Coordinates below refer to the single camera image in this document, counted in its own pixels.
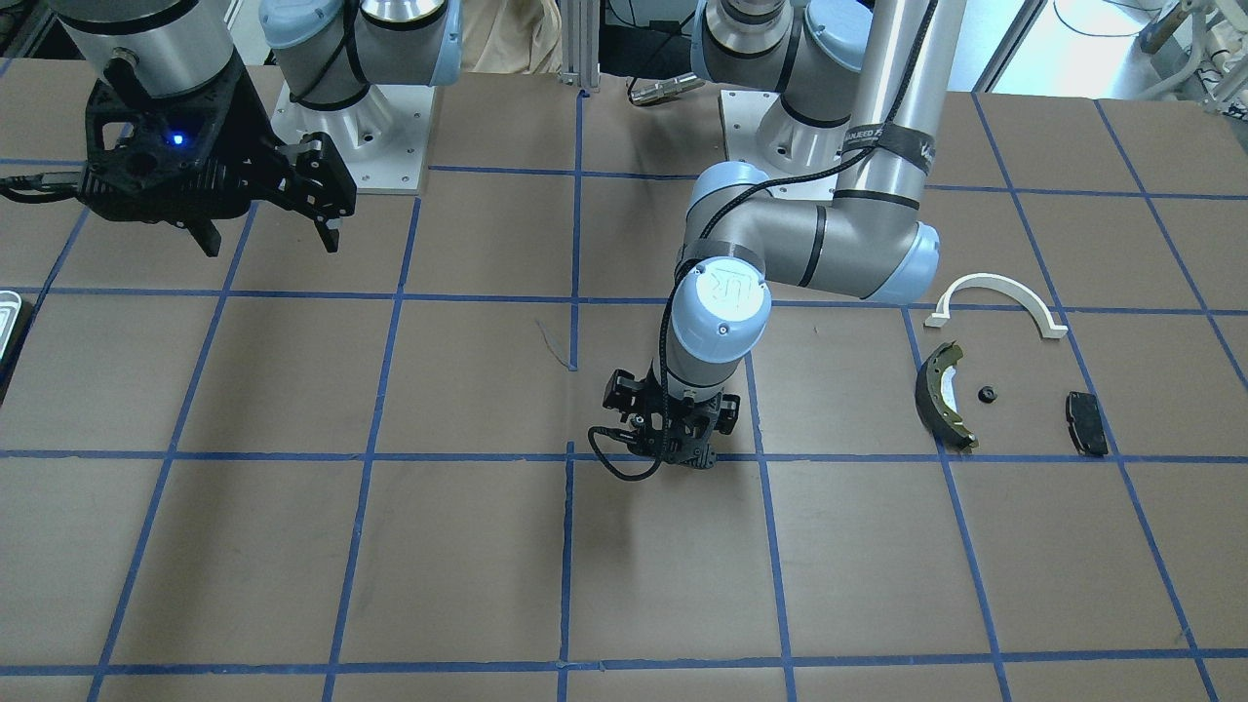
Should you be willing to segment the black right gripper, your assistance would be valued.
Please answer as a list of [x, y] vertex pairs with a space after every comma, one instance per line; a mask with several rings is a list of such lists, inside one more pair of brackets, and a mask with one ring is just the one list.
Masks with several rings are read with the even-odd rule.
[[275, 134], [250, 71], [236, 55], [203, 85], [156, 97], [139, 82], [137, 57], [117, 49], [85, 107], [89, 160], [76, 196], [114, 221], [187, 224], [206, 257], [218, 257], [213, 219], [255, 201], [303, 214], [326, 254], [339, 252], [339, 219], [357, 189], [332, 137], [298, 142]]

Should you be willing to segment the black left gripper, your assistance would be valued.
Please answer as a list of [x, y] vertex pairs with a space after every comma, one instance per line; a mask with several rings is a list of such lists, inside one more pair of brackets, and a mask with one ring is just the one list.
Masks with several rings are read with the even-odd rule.
[[603, 408], [618, 410], [625, 428], [604, 428], [612, 440], [624, 443], [636, 456], [660, 456], [669, 465], [713, 468], [718, 453], [713, 433], [730, 435], [738, 422], [740, 397], [719, 392], [695, 403], [664, 393], [651, 372], [638, 381], [617, 368], [607, 382]]

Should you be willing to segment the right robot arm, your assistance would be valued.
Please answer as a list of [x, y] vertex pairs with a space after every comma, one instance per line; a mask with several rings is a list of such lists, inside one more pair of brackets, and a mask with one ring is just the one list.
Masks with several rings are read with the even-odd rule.
[[97, 71], [75, 172], [9, 176], [37, 204], [168, 224], [203, 254], [267, 201], [326, 252], [357, 192], [417, 187], [421, 111], [462, 67], [459, 1], [52, 1]]

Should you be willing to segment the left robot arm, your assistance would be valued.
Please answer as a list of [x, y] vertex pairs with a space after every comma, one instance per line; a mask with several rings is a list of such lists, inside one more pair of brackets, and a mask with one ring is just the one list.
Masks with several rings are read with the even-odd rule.
[[930, 289], [940, 237], [919, 206], [953, 70], [962, 1], [701, 1], [691, 67], [768, 90], [775, 111], [837, 139], [812, 165], [770, 176], [749, 161], [709, 166], [683, 217], [651, 363], [617, 370], [602, 437], [651, 465], [710, 468], [741, 400], [725, 385], [763, 339], [773, 284], [904, 305]]

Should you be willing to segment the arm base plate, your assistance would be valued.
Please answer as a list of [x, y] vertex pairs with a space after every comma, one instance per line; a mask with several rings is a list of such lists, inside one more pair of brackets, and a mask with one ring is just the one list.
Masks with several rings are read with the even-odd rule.
[[356, 105], [318, 111], [295, 105], [285, 85], [271, 124], [286, 142], [329, 134], [359, 194], [418, 195], [437, 96], [433, 86], [374, 85]]
[[721, 92], [726, 161], [700, 175], [691, 200], [731, 185], [825, 172], [839, 160], [851, 121], [855, 87], [829, 92]]

